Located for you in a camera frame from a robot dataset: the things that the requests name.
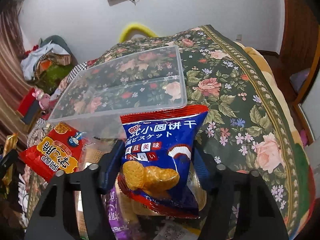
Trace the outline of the brown wooden door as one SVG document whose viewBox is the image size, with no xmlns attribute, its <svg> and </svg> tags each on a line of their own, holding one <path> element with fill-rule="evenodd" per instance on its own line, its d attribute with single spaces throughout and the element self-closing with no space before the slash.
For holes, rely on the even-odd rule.
<svg viewBox="0 0 320 240">
<path fill-rule="evenodd" d="M 280 61 L 288 77 L 309 69 L 300 91 L 292 91 L 289 104 L 302 103 L 319 72 L 319 23 L 308 0 L 284 0 L 284 32 Z"/>
</svg>

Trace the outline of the blue round biscuit packet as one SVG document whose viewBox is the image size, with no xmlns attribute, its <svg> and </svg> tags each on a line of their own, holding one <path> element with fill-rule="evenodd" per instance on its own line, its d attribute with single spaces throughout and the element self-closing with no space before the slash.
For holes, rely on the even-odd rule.
<svg viewBox="0 0 320 240">
<path fill-rule="evenodd" d="M 117 178 L 122 193 L 161 215 L 196 218 L 199 205 L 187 186 L 195 137 L 205 105 L 120 117 L 127 140 Z"/>
</svg>

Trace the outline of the purple snack packet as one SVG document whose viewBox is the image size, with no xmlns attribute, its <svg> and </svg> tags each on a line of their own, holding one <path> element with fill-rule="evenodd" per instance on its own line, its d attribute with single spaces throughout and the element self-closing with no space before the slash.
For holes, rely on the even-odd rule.
<svg viewBox="0 0 320 240">
<path fill-rule="evenodd" d="M 127 222 L 125 222 L 122 217 L 118 200 L 119 198 L 115 187 L 113 187 L 103 198 L 110 227 L 116 239 L 132 239 L 131 230 L 129 229 Z"/>
</svg>

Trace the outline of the clear plastic storage box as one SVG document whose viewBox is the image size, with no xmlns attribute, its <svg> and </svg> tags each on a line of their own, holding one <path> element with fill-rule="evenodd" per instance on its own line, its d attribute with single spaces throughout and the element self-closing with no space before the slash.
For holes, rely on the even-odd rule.
<svg viewBox="0 0 320 240">
<path fill-rule="evenodd" d="M 120 117 L 187 104 L 178 46 L 136 52 L 80 71 L 60 96 L 48 122 L 63 122 L 88 137 L 121 138 Z"/>
</svg>

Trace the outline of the patchwork quilt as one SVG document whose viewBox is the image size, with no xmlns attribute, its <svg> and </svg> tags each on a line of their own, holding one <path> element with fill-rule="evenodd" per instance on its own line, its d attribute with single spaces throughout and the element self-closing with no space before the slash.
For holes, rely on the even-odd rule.
<svg viewBox="0 0 320 240">
<path fill-rule="evenodd" d="M 73 81 L 73 79 L 82 71 L 90 68 L 96 62 L 95 60 L 86 61 L 84 63 L 77 64 L 70 73 L 63 78 L 60 82 L 58 88 L 52 95 L 53 99 L 50 100 L 52 106 L 49 107 L 48 110 L 44 111 L 41 117 L 38 118 L 35 125 L 31 129 L 30 133 L 27 136 L 27 147 L 37 145 L 43 137 L 48 133 L 50 124 L 48 124 L 47 120 L 51 114 L 52 109 L 54 108 L 55 104 L 59 100 L 62 93 L 68 87 L 68 85 Z"/>
</svg>

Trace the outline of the pile of clothes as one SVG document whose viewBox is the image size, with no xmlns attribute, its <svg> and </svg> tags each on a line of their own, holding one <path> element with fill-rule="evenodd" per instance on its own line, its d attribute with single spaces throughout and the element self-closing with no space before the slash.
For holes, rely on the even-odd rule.
<svg viewBox="0 0 320 240">
<path fill-rule="evenodd" d="M 52 94 L 77 63 L 65 40 L 52 35 L 26 52 L 20 66 L 28 84 Z"/>
</svg>

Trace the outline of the red snack packet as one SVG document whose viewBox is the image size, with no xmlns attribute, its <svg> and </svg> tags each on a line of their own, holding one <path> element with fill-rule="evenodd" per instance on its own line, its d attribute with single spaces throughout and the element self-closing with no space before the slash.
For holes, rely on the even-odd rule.
<svg viewBox="0 0 320 240">
<path fill-rule="evenodd" d="M 59 170 L 66 174 L 76 171 L 82 148 L 87 142 L 84 133 L 61 122 L 39 144 L 31 146 L 19 156 L 36 174 L 50 182 Z"/>
</svg>

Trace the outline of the red box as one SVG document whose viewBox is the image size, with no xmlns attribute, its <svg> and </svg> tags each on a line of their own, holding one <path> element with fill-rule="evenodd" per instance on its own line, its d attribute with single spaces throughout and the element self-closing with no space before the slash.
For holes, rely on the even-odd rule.
<svg viewBox="0 0 320 240">
<path fill-rule="evenodd" d="M 24 98 L 20 102 L 17 108 L 17 113 L 21 118 L 27 114 L 29 108 L 32 106 L 33 102 L 35 101 L 35 96 L 33 96 L 34 93 L 35 93 L 35 88 L 31 88 L 28 94 L 24 96 Z"/>
</svg>

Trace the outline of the pink plush toy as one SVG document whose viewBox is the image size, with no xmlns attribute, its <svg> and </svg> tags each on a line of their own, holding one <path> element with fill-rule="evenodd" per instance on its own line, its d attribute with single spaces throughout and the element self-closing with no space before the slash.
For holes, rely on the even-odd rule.
<svg viewBox="0 0 320 240">
<path fill-rule="evenodd" d="M 45 93 L 40 88 L 35 88 L 32 96 L 39 102 L 39 106 L 42 110 L 47 110 L 50 102 L 50 95 Z"/>
</svg>

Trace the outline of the yellow fuzzy hoop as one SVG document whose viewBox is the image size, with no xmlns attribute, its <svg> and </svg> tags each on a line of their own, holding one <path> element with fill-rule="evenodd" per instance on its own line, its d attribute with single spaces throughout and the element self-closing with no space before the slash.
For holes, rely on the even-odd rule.
<svg viewBox="0 0 320 240">
<path fill-rule="evenodd" d="M 139 34 L 144 37 L 158 37 L 150 28 L 140 23 L 128 24 L 120 33 L 119 42 L 130 40 L 134 35 Z"/>
</svg>

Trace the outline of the green floral bedspread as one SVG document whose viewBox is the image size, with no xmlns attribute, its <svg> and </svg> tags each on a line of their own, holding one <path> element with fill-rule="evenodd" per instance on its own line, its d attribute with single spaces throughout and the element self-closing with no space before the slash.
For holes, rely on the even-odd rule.
<svg viewBox="0 0 320 240">
<path fill-rule="evenodd" d="M 167 46 L 179 48 L 187 104 L 209 109 L 196 140 L 234 171 L 258 169 L 294 239 L 311 216 L 315 186 L 289 107 L 262 55 L 204 25 L 116 44 L 91 67 Z"/>
</svg>

